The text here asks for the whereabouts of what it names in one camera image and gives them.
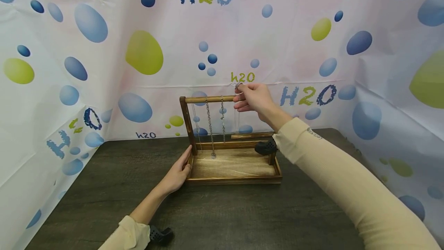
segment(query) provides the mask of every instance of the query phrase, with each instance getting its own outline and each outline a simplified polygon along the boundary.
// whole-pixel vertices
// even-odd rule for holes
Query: finger
[[[183,173],[186,175],[186,176],[188,176],[188,174],[190,173],[190,171],[192,170],[192,166],[190,165],[190,164],[187,164],[186,166],[185,166],[185,168],[183,169]]]
[[[247,101],[239,101],[238,103],[234,104],[234,109],[239,109],[240,107],[244,107],[247,105],[248,105]]]
[[[239,85],[237,86],[237,90],[238,90],[240,93],[244,93],[244,92],[248,91],[248,90],[249,90],[249,88],[248,88],[248,84],[243,84],[243,83],[239,84]]]
[[[237,109],[238,112],[246,112],[246,111],[254,111],[254,109],[251,108],[251,106],[244,106]]]
[[[260,85],[260,83],[241,83],[237,86],[237,89],[243,93],[248,90],[256,90]]]
[[[192,145],[189,145],[188,148],[184,151],[184,153],[179,157],[176,161],[180,168],[188,161],[188,157],[190,156],[190,152],[192,151]]]
[[[242,93],[240,95],[236,95],[233,98],[233,101],[237,103],[238,101],[245,101],[245,95]]]

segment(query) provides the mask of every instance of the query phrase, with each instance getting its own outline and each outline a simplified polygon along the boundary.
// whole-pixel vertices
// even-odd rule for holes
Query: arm
[[[250,101],[249,98],[256,97],[251,93],[255,90],[241,85],[239,92],[245,95],[234,100],[241,101],[235,108],[240,112],[259,110],[261,120],[277,133],[273,137],[281,153],[344,210],[358,229],[366,249],[441,249],[421,220],[370,171],[263,95],[257,97],[260,99],[257,104]]]
[[[190,153],[191,146],[137,208],[120,221],[119,227],[99,250],[144,250],[146,248],[150,242],[150,226],[148,224],[154,213],[169,194],[183,185],[190,173],[190,165],[187,165]]]

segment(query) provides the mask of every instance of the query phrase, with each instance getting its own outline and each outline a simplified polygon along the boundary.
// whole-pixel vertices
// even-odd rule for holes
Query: person's right hand
[[[239,93],[233,98],[234,109],[238,112],[256,111],[263,122],[267,122],[267,114],[277,108],[265,84],[241,83],[234,92]]]

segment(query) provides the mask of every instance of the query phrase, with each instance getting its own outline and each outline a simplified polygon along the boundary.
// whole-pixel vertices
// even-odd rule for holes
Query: backdrop
[[[179,97],[238,81],[341,131],[444,245],[444,0],[0,0],[0,21],[1,249],[26,247],[103,142],[186,136]],[[222,113],[227,133],[269,130],[210,113],[214,133]]]

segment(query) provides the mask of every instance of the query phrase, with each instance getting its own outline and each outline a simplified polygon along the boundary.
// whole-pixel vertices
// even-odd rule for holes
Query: green bubble
[[[28,84],[34,80],[34,70],[26,62],[18,58],[9,58],[3,63],[3,72],[15,83]]]
[[[311,37],[315,41],[321,41],[327,37],[332,28],[332,22],[328,18],[318,20],[311,29]]]
[[[141,74],[152,75],[162,68],[163,53],[150,33],[138,30],[129,39],[125,60]]]
[[[444,109],[444,49],[436,51],[421,65],[409,89],[423,104]]]
[[[183,119],[181,116],[172,116],[170,118],[170,124],[174,125],[175,127],[180,127],[183,125]]]
[[[389,159],[388,162],[393,170],[401,177],[410,177],[414,174],[412,168],[401,159]]]
[[[383,165],[387,165],[389,162],[386,159],[380,158],[379,161],[383,164]]]

